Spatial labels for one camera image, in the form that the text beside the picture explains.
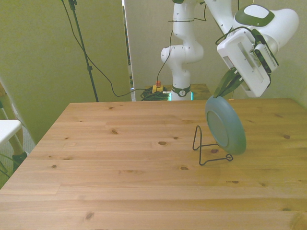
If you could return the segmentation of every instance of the wire plate stand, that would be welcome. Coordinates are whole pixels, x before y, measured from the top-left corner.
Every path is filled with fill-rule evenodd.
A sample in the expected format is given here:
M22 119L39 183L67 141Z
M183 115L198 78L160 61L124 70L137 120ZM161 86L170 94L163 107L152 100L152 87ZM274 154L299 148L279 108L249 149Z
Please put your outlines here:
M200 145L195 148L195 139L196 139L196 135L197 135L197 131L200 131ZM224 158L218 158L218 159L213 159L213 160L207 160L204 163L201 163L201 148L205 147L205 146L213 146L213 145L218 145L218 144L209 144L209 145L202 145L202 132L201 132L201 127L200 126L196 126L195 129L195 135L194 135L194 140L193 140L193 150L200 150L200 161L199 164L200 166L205 165L206 163L210 162L210 161L220 161L220 160L228 160L228 161L232 161L234 158L231 154L227 154Z

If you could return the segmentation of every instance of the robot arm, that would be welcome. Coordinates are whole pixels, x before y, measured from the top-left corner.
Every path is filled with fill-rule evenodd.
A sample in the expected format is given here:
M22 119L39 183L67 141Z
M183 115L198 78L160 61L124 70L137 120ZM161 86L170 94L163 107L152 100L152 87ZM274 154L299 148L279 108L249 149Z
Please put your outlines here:
M236 86L241 84L249 97L261 96L271 82L270 74L278 67L275 55L298 28L297 14L290 9L270 11L259 5L250 5L240 9L233 17L231 0L173 0L174 34L183 40L183 45L165 48L161 53L165 62L171 50L167 65L173 73L172 98L190 98L190 73L181 65L200 61L203 57L203 48L193 32L193 20L196 4L204 1L227 35L217 47L230 68L223 79Z
M290 9L270 11L259 5L239 10L233 19L234 31L217 51L242 78L242 87L249 97L260 97L269 86L270 74L277 69L278 50L294 35L298 16Z
M164 48L161 60L169 66L173 74L172 100L190 100L190 72L183 69L183 64L194 63L203 58L202 46L194 35L194 10L203 0L173 0L174 35L183 41L182 45Z

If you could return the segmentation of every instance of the wood grain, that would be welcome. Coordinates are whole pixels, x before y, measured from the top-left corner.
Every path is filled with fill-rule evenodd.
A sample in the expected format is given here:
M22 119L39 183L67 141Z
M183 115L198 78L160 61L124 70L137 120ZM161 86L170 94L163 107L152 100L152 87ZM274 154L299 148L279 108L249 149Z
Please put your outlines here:
M247 150L199 166L205 103L70 104L0 190L0 230L306 230L307 111L230 100Z

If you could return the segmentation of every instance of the wall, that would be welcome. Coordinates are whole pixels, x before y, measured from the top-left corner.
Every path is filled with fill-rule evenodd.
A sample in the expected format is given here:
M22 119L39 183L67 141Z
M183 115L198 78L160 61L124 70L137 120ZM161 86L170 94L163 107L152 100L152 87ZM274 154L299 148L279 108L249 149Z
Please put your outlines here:
M117 94L129 92L121 0L77 3L88 56L109 76ZM60 0L2 0L0 9L0 80L37 143L69 103L95 102L84 54ZM130 95L115 97L96 69L93 76L101 102L131 100Z
M240 7L247 6L252 0L241 0ZM255 4L266 6L271 10L282 8L294 9L300 17L300 26L293 39L281 49L277 55L280 67L272 74L272 84L262 96L263 98L290 97L307 108L307 73L304 71L304 61L307 59L306 45L302 37L306 37L305 14L307 3L303 0L255 0ZM125 0L128 21L128 36L130 43L131 65L136 88L153 85L162 66L160 53L163 47L169 46L169 36L172 31L174 4L171 0ZM237 1L232 1L233 13L237 10ZM195 17L203 18L204 4L196 7ZM222 36L210 11L206 11L207 22L195 21L195 35L204 47L205 57L198 63L184 67L191 72L191 83L206 83L214 92L227 67L216 51L215 41ZM182 42L174 38L173 45ZM159 79L163 84L172 83L172 75L166 66ZM238 88L234 98L246 98L245 93Z

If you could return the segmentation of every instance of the plate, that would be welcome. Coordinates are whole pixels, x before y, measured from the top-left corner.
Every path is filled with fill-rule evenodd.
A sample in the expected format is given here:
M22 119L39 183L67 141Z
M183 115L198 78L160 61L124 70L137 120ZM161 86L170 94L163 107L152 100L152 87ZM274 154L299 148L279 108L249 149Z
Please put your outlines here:
M206 103L205 113L216 143L229 154L244 153L245 132L233 107L223 97L211 96Z

